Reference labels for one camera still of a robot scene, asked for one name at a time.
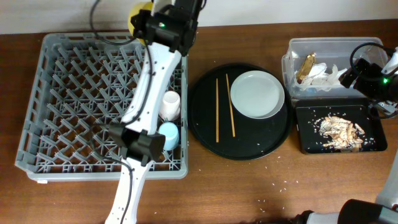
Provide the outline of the brown foil wrapper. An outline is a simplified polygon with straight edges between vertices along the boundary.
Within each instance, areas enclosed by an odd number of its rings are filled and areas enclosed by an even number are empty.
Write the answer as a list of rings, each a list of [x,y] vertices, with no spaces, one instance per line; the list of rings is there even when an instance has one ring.
[[[296,81],[298,84],[301,84],[304,81],[304,79],[309,75],[315,62],[316,62],[315,52],[307,55],[304,63],[300,67],[300,70],[296,73]]]

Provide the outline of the food scraps pile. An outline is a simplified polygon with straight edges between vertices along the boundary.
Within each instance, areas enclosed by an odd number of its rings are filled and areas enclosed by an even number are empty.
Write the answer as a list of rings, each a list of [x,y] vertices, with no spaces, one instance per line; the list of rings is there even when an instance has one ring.
[[[366,152],[376,150],[370,119],[357,111],[332,108],[306,109],[301,134],[302,148],[309,154]]]

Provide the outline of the pink plastic cup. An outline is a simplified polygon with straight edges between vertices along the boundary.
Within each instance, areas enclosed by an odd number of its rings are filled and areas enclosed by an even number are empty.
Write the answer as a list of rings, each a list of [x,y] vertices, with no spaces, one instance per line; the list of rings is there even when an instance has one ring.
[[[175,91],[166,91],[160,106],[159,116],[163,120],[174,121],[180,116],[181,98]]]

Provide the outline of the light blue plastic cup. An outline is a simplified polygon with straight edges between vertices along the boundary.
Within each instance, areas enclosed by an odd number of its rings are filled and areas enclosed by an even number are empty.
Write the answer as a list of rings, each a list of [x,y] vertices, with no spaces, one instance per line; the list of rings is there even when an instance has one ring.
[[[163,150],[173,151],[178,146],[179,131],[175,124],[171,122],[163,123],[160,125],[158,132],[165,136]]]

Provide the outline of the yellow bowl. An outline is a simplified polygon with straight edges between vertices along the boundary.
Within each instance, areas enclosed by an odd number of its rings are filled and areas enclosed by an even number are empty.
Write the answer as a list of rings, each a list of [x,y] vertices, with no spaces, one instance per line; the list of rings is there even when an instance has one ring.
[[[129,33],[142,45],[147,45],[147,22],[153,7],[153,2],[140,2],[129,12],[127,24]]]

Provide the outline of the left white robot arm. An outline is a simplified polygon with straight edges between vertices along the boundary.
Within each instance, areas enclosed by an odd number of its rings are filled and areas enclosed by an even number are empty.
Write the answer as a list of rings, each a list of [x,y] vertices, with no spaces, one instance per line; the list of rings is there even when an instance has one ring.
[[[145,46],[143,68],[131,104],[120,123],[106,127],[124,151],[121,175],[107,223],[135,223],[146,175],[159,161],[165,136],[157,133],[160,104],[182,57],[195,42],[206,1],[151,1],[129,18],[130,31]]]

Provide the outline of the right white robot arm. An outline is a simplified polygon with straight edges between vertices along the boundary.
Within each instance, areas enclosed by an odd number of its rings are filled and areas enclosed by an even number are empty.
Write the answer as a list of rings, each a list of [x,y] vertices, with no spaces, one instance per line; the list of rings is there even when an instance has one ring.
[[[336,213],[349,199],[374,201],[391,171],[397,152],[397,118],[382,127],[388,148],[382,152],[303,155],[299,134],[292,129],[275,166],[280,173],[261,190],[258,181],[237,175],[221,178],[215,196],[203,203],[217,210],[214,217],[203,206],[192,209],[201,222],[258,222],[260,218],[293,218],[305,210]]]

